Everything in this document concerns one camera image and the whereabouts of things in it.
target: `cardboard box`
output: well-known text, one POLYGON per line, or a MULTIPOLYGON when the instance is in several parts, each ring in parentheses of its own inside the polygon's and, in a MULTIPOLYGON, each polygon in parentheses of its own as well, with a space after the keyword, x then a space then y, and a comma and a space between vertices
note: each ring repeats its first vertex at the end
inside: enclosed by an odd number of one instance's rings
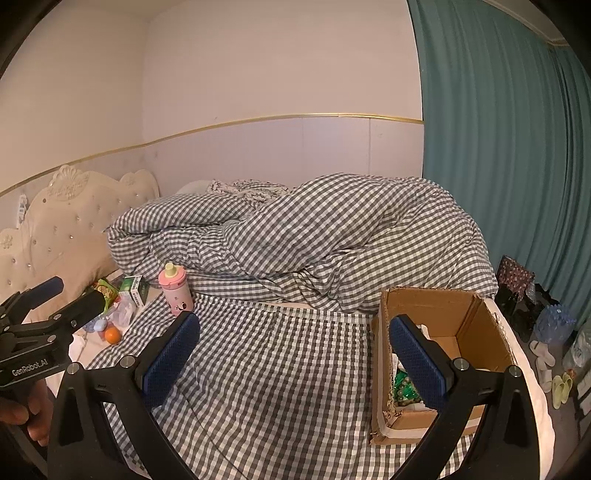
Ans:
MULTIPOLYGON (((390 320, 405 313, 417 324, 426 325, 451 358, 459 356, 474 368, 502 372, 514 364, 511 350, 496 319, 474 292, 431 288, 392 288, 382 292, 379 313, 372 322, 372 445, 417 443, 437 412, 404 411, 395 408, 391 391, 392 348, 390 320)), ((472 410, 464 434, 476 431, 484 407, 472 410)))
POLYGON ((119 287, 119 293, 129 294, 138 308, 141 308, 146 303, 149 289, 150 285, 142 279, 142 276, 135 275, 123 279, 123 282, 121 282, 121 286, 119 287))

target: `human hand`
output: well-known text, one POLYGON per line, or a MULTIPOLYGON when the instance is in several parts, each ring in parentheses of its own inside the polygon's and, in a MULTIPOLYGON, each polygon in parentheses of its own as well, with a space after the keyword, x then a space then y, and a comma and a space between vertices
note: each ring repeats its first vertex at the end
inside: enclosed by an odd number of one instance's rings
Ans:
POLYGON ((29 411, 35 417, 27 425, 31 440, 39 442, 41 446, 49 443, 49 428, 53 415, 53 403, 47 395, 45 380, 39 380, 33 385, 26 407, 12 400, 0 397, 0 421, 11 425, 23 425, 29 419, 29 411))

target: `white slipper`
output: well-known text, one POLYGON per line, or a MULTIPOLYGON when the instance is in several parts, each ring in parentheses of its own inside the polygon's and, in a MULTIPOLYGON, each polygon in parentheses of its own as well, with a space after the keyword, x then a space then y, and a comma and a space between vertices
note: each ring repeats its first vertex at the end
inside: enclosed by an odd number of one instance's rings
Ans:
POLYGON ((564 392, 564 382, 562 381, 562 377, 556 375, 552 380, 552 406, 555 410, 560 408, 560 404, 562 403, 562 395, 564 392))
POLYGON ((538 371, 538 382, 542 392, 548 393, 552 390, 552 370, 547 368, 546 362, 539 357, 535 359, 535 369, 538 371))
POLYGON ((564 382, 564 388, 562 390, 562 398, 560 401, 562 403, 567 403, 569 400, 570 389, 573 388, 573 379, 570 378, 570 375, 567 372, 562 374, 562 381, 564 382))
POLYGON ((546 343, 539 342, 538 340, 532 340, 530 342, 530 350, 535 356, 539 356, 550 367, 553 367, 556 364, 556 360, 552 355, 550 355, 550 352, 548 351, 548 345, 546 343))

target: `green packaged item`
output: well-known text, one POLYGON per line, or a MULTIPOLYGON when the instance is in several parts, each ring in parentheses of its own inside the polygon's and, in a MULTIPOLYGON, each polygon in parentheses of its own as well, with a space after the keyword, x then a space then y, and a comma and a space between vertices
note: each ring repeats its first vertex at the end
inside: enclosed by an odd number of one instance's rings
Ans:
POLYGON ((109 307, 119 294, 117 289, 109 282, 107 282, 104 278, 100 278, 96 282, 94 282, 92 284, 92 288, 94 290, 100 291, 105 297, 105 309, 103 310, 103 313, 109 310, 109 307))
POLYGON ((411 403, 419 403, 421 401, 417 388, 408 377, 408 374, 400 369, 396 371, 396 376, 392 383, 392 397, 397 407, 405 407, 411 403))

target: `green slipper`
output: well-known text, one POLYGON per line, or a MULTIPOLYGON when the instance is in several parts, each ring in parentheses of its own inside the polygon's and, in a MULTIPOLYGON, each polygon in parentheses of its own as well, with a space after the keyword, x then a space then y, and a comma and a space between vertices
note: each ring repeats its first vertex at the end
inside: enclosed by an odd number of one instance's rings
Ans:
POLYGON ((564 392, 564 382, 562 377, 556 375, 552 379, 552 406, 555 410, 560 408, 560 404, 562 403, 562 395, 564 392))
POLYGON ((573 379, 570 378, 570 375, 567 372, 562 374, 562 381, 564 382, 564 388, 562 390, 562 398, 560 401, 562 403, 567 403, 569 400, 570 389, 573 388, 573 379))

